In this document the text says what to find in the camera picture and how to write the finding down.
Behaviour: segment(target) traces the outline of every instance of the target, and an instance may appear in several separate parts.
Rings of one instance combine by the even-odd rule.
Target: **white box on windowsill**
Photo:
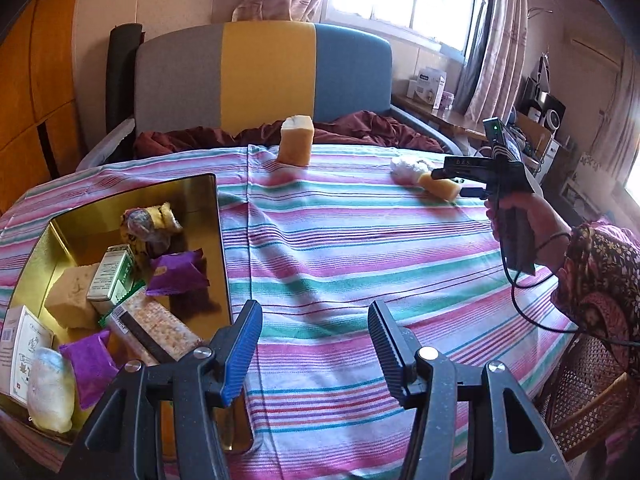
[[[52,343],[53,332],[28,308],[7,310],[0,336],[0,393],[26,407],[33,355],[40,347],[51,348]]]
[[[436,68],[421,68],[415,86],[415,97],[431,105],[434,110],[440,108],[447,73]]]

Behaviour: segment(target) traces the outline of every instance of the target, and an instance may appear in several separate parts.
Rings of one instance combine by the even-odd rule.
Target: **cracker package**
[[[139,288],[110,313],[159,363],[178,361],[204,344],[187,326]]]

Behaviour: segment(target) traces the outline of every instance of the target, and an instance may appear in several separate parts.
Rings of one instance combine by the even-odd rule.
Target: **person's arm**
[[[495,203],[486,202],[487,217],[498,239]],[[558,277],[552,303],[589,334],[617,341],[640,341],[640,242],[629,231],[605,224],[585,223],[571,229],[542,197],[514,193],[500,208],[527,212],[536,247],[553,234],[566,232],[538,253],[538,263]],[[607,344],[632,377],[640,379],[640,352]]]
[[[491,220],[494,238],[498,240],[499,225],[495,214],[495,202],[487,200],[486,215]],[[540,247],[556,233],[571,234],[571,228],[544,198],[531,193],[513,193],[500,199],[500,209],[517,207],[527,212],[527,219],[535,236],[536,247]],[[544,265],[551,272],[557,272],[564,264],[564,255],[569,246],[569,237],[559,237],[538,252],[537,264]]]

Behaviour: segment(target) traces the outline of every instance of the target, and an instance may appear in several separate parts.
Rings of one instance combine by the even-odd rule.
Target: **food packet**
[[[71,361],[83,410],[100,400],[118,374],[118,367],[107,350],[109,335],[108,330],[103,330],[75,343],[60,345],[60,353]]]
[[[183,253],[165,254],[151,260],[154,274],[146,288],[148,296],[170,296],[190,290],[207,288],[206,261],[202,249]]]

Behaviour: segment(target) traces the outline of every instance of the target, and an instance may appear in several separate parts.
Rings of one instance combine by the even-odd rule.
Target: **hand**
[[[495,201],[484,202],[487,208],[486,216],[491,220],[494,238],[498,240],[498,223],[495,214]],[[534,193],[512,193],[500,199],[500,209],[517,207],[527,212],[527,219],[534,234],[536,247],[540,247],[554,234],[559,232],[571,233],[571,228],[562,220],[558,213],[541,196]],[[556,272],[564,264],[564,253],[569,245],[569,238],[559,237],[538,251],[536,263],[548,267]]]

